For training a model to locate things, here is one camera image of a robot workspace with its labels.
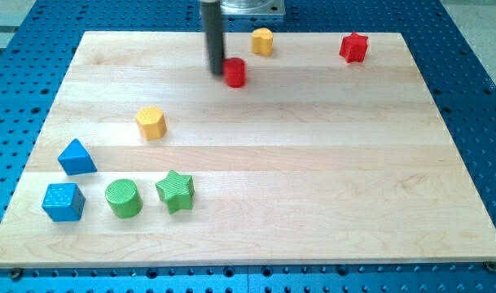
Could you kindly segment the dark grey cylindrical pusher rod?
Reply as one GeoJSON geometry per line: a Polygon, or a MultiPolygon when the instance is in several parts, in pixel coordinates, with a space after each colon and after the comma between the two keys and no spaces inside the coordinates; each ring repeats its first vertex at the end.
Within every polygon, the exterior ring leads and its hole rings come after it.
{"type": "Polygon", "coordinates": [[[209,70],[213,75],[221,76],[224,60],[221,3],[219,0],[201,0],[200,11],[206,37],[209,70]]]}

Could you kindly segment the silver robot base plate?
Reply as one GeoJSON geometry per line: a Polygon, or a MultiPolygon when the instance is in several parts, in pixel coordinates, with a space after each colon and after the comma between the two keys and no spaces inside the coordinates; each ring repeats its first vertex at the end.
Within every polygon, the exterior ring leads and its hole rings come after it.
{"type": "Polygon", "coordinates": [[[223,19],[282,19],[284,0],[219,0],[223,19]]]}

